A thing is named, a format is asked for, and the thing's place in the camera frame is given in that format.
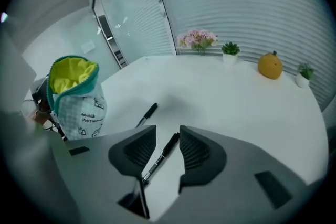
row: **window blind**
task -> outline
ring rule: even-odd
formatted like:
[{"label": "window blind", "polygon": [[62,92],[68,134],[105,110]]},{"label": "window blind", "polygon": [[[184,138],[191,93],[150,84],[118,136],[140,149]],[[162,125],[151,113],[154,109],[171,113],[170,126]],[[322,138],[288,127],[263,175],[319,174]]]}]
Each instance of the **window blind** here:
[{"label": "window blind", "polygon": [[160,5],[159,0],[102,0],[106,19],[128,64],[143,56],[173,54],[171,32]]},{"label": "window blind", "polygon": [[252,62],[276,50],[284,71],[296,74],[302,62],[316,70],[311,88],[322,110],[334,96],[335,21],[326,0],[163,1],[176,45],[178,34],[206,29],[219,38],[207,55],[222,55],[221,45],[229,41],[240,46],[240,59]]}]

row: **curved desk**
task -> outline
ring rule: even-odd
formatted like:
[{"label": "curved desk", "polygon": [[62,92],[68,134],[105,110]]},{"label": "curved desk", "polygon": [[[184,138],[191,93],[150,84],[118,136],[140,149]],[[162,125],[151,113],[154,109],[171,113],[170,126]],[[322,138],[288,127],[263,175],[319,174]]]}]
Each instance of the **curved desk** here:
[{"label": "curved desk", "polygon": [[[108,111],[101,134],[134,128],[153,103],[147,125],[157,126],[156,149],[146,172],[180,125],[224,134],[259,146],[306,184],[327,171],[328,141],[321,111],[310,90],[285,72],[270,80],[257,65],[220,57],[144,57],[102,83]],[[178,197],[183,156],[178,148],[145,190],[152,220]]]}]

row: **glass door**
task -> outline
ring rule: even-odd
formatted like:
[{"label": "glass door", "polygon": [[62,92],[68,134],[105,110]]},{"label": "glass door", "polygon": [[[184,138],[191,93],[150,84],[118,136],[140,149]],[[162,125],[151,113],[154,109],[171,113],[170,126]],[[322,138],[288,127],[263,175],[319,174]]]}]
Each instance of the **glass door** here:
[{"label": "glass door", "polygon": [[162,0],[101,0],[115,41],[128,64],[143,56],[176,55]]}]

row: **potted plant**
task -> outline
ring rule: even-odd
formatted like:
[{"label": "potted plant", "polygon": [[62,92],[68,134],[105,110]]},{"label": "potted plant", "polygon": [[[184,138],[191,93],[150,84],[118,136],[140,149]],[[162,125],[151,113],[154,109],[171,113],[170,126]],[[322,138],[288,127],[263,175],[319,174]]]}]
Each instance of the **potted plant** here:
[{"label": "potted plant", "polygon": [[308,63],[299,65],[298,74],[296,76],[296,84],[301,88],[306,88],[314,74],[314,69]]},{"label": "potted plant", "polygon": [[240,48],[237,46],[237,44],[225,43],[225,45],[222,47],[223,51],[223,61],[226,65],[232,66],[235,64],[238,58],[238,53],[240,52]]}]

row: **printed bag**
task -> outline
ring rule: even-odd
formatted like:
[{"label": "printed bag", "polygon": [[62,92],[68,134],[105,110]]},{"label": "printed bag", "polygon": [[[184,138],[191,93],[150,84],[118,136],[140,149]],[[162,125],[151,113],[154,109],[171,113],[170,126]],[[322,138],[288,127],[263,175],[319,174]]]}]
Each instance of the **printed bag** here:
[{"label": "printed bag", "polygon": [[65,56],[52,65],[47,98],[51,117],[68,140],[96,137],[106,115],[106,102],[97,84],[99,66],[81,56]]}]

